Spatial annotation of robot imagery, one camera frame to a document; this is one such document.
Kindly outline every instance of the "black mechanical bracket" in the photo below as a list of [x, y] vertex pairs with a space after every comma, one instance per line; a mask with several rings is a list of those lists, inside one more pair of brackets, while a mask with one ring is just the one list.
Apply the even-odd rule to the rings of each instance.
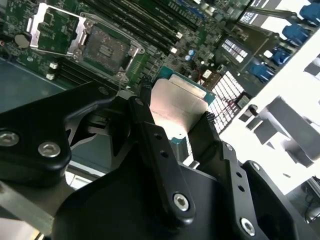
[[[214, 115], [188, 133], [197, 170], [179, 164], [149, 109], [148, 81], [128, 100], [91, 82], [1, 113], [0, 204], [27, 202], [17, 204], [53, 223], [52, 234], [38, 217], [24, 219], [30, 211], [21, 219], [52, 240], [319, 240], [257, 163], [238, 163]], [[71, 149], [97, 134], [111, 138], [114, 170], [68, 196]], [[44, 214], [39, 196], [59, 205]]]

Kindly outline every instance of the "capacitor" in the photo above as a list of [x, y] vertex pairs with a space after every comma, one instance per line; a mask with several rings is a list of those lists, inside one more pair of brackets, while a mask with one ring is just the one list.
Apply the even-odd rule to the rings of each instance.
[[213, 6], [210, 6], [210, 7], [208, 8], [208, 11], [209, 11], [210, 13], [213, 13], [215, 10], [216, 10], [216, 9], [215, 9]]
[[206, 2], [204, 2], [204, 3], [201, 4], [201, 8], [202, 8], [203, 10], [206, 10], [208, 7], [209, 7], [209, 4], [206, 3]]
[[195, 50], [193, 50], [193, 49], [189, 50], [189, 55], [191, 57], [193, 57], [195, 54], [196, 54]]
[[190, 56], [190, 55], [187, 55], [187, 56], [184, 57], [184, 59], [185, 59], [186, 61], [190, 61], [190, 60], [191, 60], [191, 56]]

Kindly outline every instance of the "memory dimm slot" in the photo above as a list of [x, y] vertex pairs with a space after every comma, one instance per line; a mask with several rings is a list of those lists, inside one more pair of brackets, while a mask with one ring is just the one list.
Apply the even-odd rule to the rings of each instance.
[[171, 30], [164, 25], [162, 25], [160, 22], [157, 22], [156, 19], [154, 19], [152, 16], [146, 14], [146, 12], [136, 6], [131, 4], [130, 2], [126, 0], [112, 0], [115, 4], [120, 6], [123, 9], [126, 9], [128, 13], [133, 14], [137, 19], [143, 21], [148, 27], [154, 28], [157, 31], [159, 31], [161, 34], [165, 35], [168, 39], [175, 42], [178, 40], [177, 33], [178, 31]]
[[171, 9], [168, 5], [166, 5], [162, 0], [150, 0], [151, 2], [157, 4], [160, 8], [162, 8], [167, 13], [173, 15], [179, 22], [184, 24], [186, 27], [190, 28], [192, 31], [197, 31], [198, 26], [193, 22], [189, 21], [187, 18], [181, 16], [178, 12]]

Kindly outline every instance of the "black slot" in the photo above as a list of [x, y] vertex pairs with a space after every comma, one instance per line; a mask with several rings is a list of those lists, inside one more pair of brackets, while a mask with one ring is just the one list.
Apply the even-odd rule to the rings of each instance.
[[177, 30], [172, 30], [172, 26], [170, 26], [169, 29], [171, 29], [171, 32], [168, 31], [168, 27], [167, 29], [162, 28], [161, 26], [159, 26], [158, 24], [156, 24], [154, 22], [154, 24], [152, 24], [150, 22], [150, 19], [143, 15], [140, 14], [139, 12], [134, 11], [132, 8], [130, 8], [129, 6], [123, 4], [122, 0], [112, 0], [117, 6], [119, 6], [122, 9], [126, 9], [128, 13], [131, 13], [132, 15], [134, 15], [137, 19], [143, 21], [145, 24], [147, 24], [150, 28], [155, 28], [157, 31], [159, 31], [160, 33], [162, 33], [163, 35], [165, 35], [168, 39], [170, 39], [171, 41], [175, 42], [178, 40], [178, 38], [176, 37], [177, 35]]
[[119, 86], [104, 79], [95, 73], [85, 69], [81, 65], [76, 64], [70, 60], [63, 58], [59, 62], [59, 70], [58, 70], [58, 77], [62, 80], [71, 81], [77, 85], [82, 85], [88, 82], [98, 82], [103, 85], [108, 86], [109, 88], [118, 91]]
[[184, 24], [186, 27], [190, 28], [192, 31], [197, 31], [198, 26], [195, 25], [193, 22], [189, 21], [187, 18], [181, 16], [179, 13], [171, 9], [169, 6], [167, 6], [163, 1], [161, 0], [151, 0], [155, 4], [157, 4], [159, 7], [161, 7], [164, 11], [167, 13], [173, 15], [179, 22]]
[[143, 21], [137, 21], [136, 19], [130, 17], [130, 14], [127, 10], [122, 9], [124, 12], [119, 10], [119, 7], [116, 6], [113, 2], [108, 2], [106, 3], [108, 4], [110, 7], [112, 7], [112, 10], [117, 13], [118, 15], [120, 15], [121, 17], [123, 17], [124, 19], [128, 20], [129, 22], [131, 22], [132, 24], [134, 24], [135, 26], [137, 26], [138, 28], [142, 29], [144, 32], [149, 33], [151, 36], [153, 36], [155, 39], [158, 39], [159, 41], [161, 41], [162, 43], [165, 43], [169, 46], [173, 46], [175, 45], [175, 41], [171, 41], [170, 39], [168, 39], [167, 37], [163, 36], [160, 32], [158, 32], [157, 30], [155, 30], [152, 26], [148, 26], [146, 25], [145, 22]]

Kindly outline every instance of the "green circuit board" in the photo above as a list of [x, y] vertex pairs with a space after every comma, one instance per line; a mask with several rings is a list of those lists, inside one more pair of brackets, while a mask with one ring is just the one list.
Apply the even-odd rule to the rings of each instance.
[[[62, 56], [76, 37], [75, 31], [79, 22], [77, 16], [90, 15], [112, 25], [113, 29], [130, 36], [143, 46], [144, 54], [138, 54], [133, 58], [126, 70], [127, 85], [133, 90], [136, 89], [141, 77], [154, 78], [164, 66], [196, 82], [200, 67], [204, 63], [207, 64], [214, 55], [216, 44], [223, 32], [221, 26], [225, 21], [237, 18], [241, 13], [239, 7], [235, 8], [238, 10], [227, 13], [230, 12], [227, 11], [229, 6], [239, 5], [238, 1], [230, 0], [228, 4], [225, 1], [218, 1], [218, 4], [222, 2], [224, 5], [217, 7], [214, 14], [208, 14], [200, 6], [189, 4], [185, 0], [47, 0], [47, 5], [76, 16], [49, 8], [43, 22], [38, 26], [40, 32], [38, 50], [41, 51], [30, 47], [21, 48], [14, 40], [6, 43], [6, 48], [18, 63], [44, 77], [48, 73], [52, 74], [51, 63], [62, 63], [61, 67], [54, 71], [56, 81], [67, 75], [64, 71], [68, 66], [63, 65], [64, 59], [67, 59], [79, 65], [79, 68], [94, 72], [99, 78], [116, 82], [113, 76], [115, 71], [110, 71], [108, 68], [110, 62], [106, 61], [108, 59], [104, 55], [102, 56], [101, 50], [96, 54], [99, 57], [95, 58], [91, 52], [91, 55], [87, 54], [87, 58], [84, 57], [80, 62], [72, 57]], [[30, 18], [37, 13], [39, 3], [41, 1], [8, 0], [3, 33], [12, 39], [16, 35], [26, 33]], [[245, 6], [247, 3], [248, 0], [243, 0], [240, 6]], [[115, 35], [112, 33], [114, 30], [110, 30], [106, 24], [100, 22], [96, 26], [103, 31], [99, 36], [101, 39]], [[112, 53], [113, 50], [119, 49], [116, 45], [120, 43], [126, 48], [130, 45], [122, 37], [116, 37], [113, 45], [106, 43], [102, 48]], [[192, 61], [186, 59], [190, 50], [194, 51], [194, 55], [191, 56]], [[71, 86], [77, 82], [68, 77], [68, 80], [70, 79]]]

